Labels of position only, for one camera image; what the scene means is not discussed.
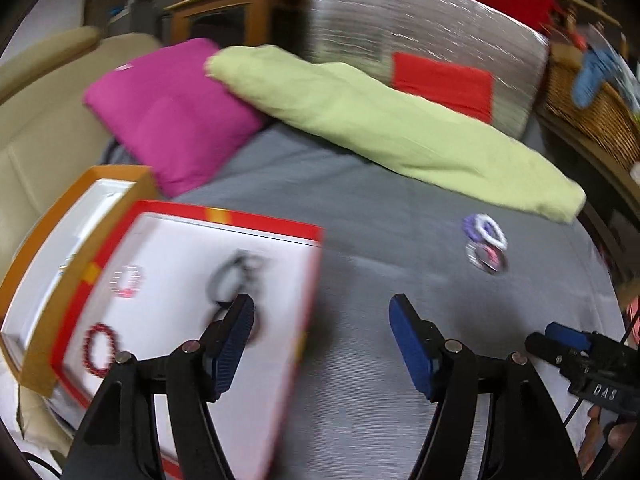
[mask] red beaded bracelet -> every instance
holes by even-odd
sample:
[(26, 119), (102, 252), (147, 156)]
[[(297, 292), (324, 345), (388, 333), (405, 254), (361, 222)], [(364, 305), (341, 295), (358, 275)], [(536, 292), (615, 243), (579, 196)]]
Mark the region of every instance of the red beaded bracelet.
[[(109, 338), (109, 345), (111, 346), (111, 359), (106, 368), (98, 368), (94, 365), (91, 359), (91, 348), (94, 342), (94, 336), (96, 333), (101, 332)], [(90, 373), (100, 378), (105, 378), (109, 367), (116, 360), (116, 354), (118, 353), (118, 345), (116, 342), (116, 333), (104, 323), (96, 323), (89, 330), (86, 331), (84, 336), (84, 344), (82, 345), (82, 364), (84, 368)]]

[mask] bracelet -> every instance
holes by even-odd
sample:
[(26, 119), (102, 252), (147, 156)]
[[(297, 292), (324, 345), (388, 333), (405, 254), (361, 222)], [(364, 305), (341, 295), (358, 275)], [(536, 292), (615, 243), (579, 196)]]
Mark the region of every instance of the bracelet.
[[(125, 272), (129, 273), (129, 281), (127, 286), (121, 287), (120, 280)], [(125, 265), (121, 267), (121, 270), (113, 273), (109, 282), (109, 290), (119, 298), (133, 298), (140, 290), (140, 283), (142, 283), (142, 269), (136, 265)]]
[(496, 274), (507, 270), (507, 260), (504, 253), (497, 247), (487, 243), (470, 241), (466, 245), (466, 257), (478, 269), (489, 274)]
[(476, 231), (476, 215), (475, 214), (465, 217), (465, 219), (462, 221), (462, 230), (472, 242), (476, 242), (478, 244), (482, 242), (482, 237), (480, 236), (480, 233)]
[[(211, 318), (212, 321), (219, 321), (223, 319), (226, 312), (231, 307), (231, 304), (241, 292), (245, 292), (250, 296), (257, 295), (259, 288), (257, 274), (263, 267), (263, 257), (248, 251), (238, 251), (213, 272), (209, 279), (209, 283), (207, 283), (206, 290), (209, 301), (218, 306), (213, 313)], [(239, 283), (236, 285), (228, 300), (222, 300), (220, 299), (220, 285), (223, 281), (223, 277), (233, 269), (237, 269), (241, 275)], [(247, 344), (252, 343), (258, 335), (258, 332), (260, 332), (259, 312), (260, 310), (256, 306), (254, 310), (254, 326), (249, 334)]]
[[(109, 338), (109, 345), (111, 347), (111, 358), (106, 368), (98, 368), (91, 359), (91, 349), (94, 342), (94, 336), (97, 333), (103, 333)], [(89, 330), (86, 331), (84, 336), (84, 343), (82, 344), (82, 364), (84, 368), (91, 374), (101, 379), (105, 378), (109, 368), (116, 360), (116, 354), (118, 353), (118, 345), (116, 343), (116, 333), (110, 327), (104, 323), (96, 323)]]
[(500, 226), (489, 215), (476, 215), (476, 231), (488, 244), (497, 247), (501, 251), (507, 250), (507, 238), (504, 236)]

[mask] red and white box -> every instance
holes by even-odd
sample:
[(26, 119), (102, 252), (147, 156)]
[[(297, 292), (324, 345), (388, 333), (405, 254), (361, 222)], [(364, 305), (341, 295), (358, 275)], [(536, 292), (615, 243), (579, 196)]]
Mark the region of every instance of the red and white box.
[[(169, 202), (140, 201), (123, 217), (84, 272), (54, 345), (51, 365), (87, 407), (102, 379), (84, 367), (83, 345), (97, 323), (118, 350), (138, 360), (170, 354), (198, 339), (218, 306), (212, 276), (238, 251), (262, 260), (254, 297), (259, 330), (240, 359), (231, 389), (209, 411), (228, 463), (240, 480), (266, 476), (312, 306), (321, 229), (288, 220)], [(114, 283), (129, 283), (119, 294)], [(97, 334), (91, 360), (104, 367), (109, 339)], [(165, 396), (156, 396), (158, 440), (166, 473), (181, 478)]]

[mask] white bracelet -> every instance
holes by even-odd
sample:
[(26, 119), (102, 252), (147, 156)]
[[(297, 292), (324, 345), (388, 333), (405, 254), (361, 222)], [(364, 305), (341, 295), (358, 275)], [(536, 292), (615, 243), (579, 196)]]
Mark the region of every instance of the white bracelet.
[[(120, 285), (123, 274), (128, 274), (129, 279), (125, 286)], [(133, 298), (140, 290), (143, 275), (142, 269), (137, 265), (124, 265), (113, 273), (113, 277), (109, 282), (109, 290), (119, 298)]]
[[(492, 237), (484, 228), (484, 224), (489, 224), (493, 229), (497, 236), (497, 238)], [(501, 251), (507, 250), (507, 238), (504, 236), (504, 233), (500, 229), (500, 226), (495, 222), (493, 218), (489, 215), (485, 214), (477, 214), (476, 215), (476, 231), (482, 237), (482, 239), (491, 244), (494, 247), (497, 247)]]

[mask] black bracelet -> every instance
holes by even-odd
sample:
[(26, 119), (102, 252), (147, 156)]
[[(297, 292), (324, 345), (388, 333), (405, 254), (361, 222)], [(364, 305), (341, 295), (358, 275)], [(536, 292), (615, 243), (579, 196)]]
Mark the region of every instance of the black bracelet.
[[(262, 268), (264, 259), (256, 254), (251, 254), (248, 251), (238, 251), (226, 262), (224, 262), (218, 269), (216, 269), (207, 283), (207, 297), (209, 301), (217, 305), (217, 309), (213, 313), (212, 321), (219, 321), (225, 317), (226, 312), (231, 307), (233, 300), (242, 292), (248, 294), (253, 298), (257, 297), (258, 289), (258, 277), (257, 272)], [(231, 297), (228, 300), (220, 299), (220, 285), (223, 278), (231, 272), (233, 269), (238, 269), (241, 274), (241, 279), (236, 285)], [(252, 343), (258, 332), (260, 332), (260, 315), (259, 309), (255, 307), (254, 326), (249, 334), (247, 344)]]

